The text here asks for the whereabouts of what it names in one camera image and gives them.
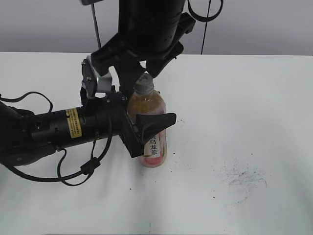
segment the bottle cap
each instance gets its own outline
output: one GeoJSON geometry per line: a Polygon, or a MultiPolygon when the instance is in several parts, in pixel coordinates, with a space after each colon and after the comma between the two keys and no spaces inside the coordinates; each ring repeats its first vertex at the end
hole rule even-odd
{"type": "Polygon", "coordinates": [[[150,94],[154,88],[152,76],[148,73],[144,73],[135,83],[134,91],[137,94],[145,95],[150,94]]]}

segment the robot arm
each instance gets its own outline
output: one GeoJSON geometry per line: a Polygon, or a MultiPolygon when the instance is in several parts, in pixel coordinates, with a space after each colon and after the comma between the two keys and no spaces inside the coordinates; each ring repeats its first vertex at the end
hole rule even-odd
{"type": "MultiPolygon", "coordinates": [[[[82,4],[97,1],[82,0],[82,4]]],[[[176,115],[137,115],[133,124],[126,112],[127,102],[136,80],[145,71],[156,77],[182,53],[179,39],[191,32],[195,24],[188,13],[182,14],[184,3],[185,0],[119,1],[118,33],[82,62],[82,107],[52,112],[52,103],[48,100],[51,105],[49,112],[34,115],[28,110],[8,107],[1,101],[17,102],[26,95],[40,93],[27,93],[18,99],[0,97],[0,163],[29,180],[64,183],[81,174],[89,178],[100,165],[112,136],[120,136],[131,157],[142,155],[144,144],[175,124],[176,115]],[[140,61],[146,61],[146,68],[140,65],[140,61]],[[111,66],[114,66],[119,78],[118,92],[112,86],[111,66]],[[96,93],[105,93],[106,96],[97,98],[96,93]],[[65,148],[70,146],[90,141],[95,143],[104,138],[108,141],[103,153],[98,158],[91,157],[77,173],[70,176],[61,177],[58,172],[58,178],[38,178],[14,167],[33,163],[58,150],[66,152],[65,148]]]]}

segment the white tabletop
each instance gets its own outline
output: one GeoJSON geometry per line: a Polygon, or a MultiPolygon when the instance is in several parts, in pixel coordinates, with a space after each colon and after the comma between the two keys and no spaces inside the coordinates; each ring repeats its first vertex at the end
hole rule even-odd
{"type": "MultiPolygon", "coordinates": [[[[80,106],[85,57],[0,53],[0,93],[39,91],[55,111],[80,106]]],[[[0,165],[0,234],[313,234],[312,75],[313,57],[179,56],[155,80],[178,116],[162,166],[142,168],[119,137],[75,188],[30,182],[0,165]]],[[[48,110],[36,95],[15,106],[48,110]]],[[[69,148],[63,174],[90,150],[69,148]]],[[[20,169],[55,177],[60,157],[20,169]]]]}

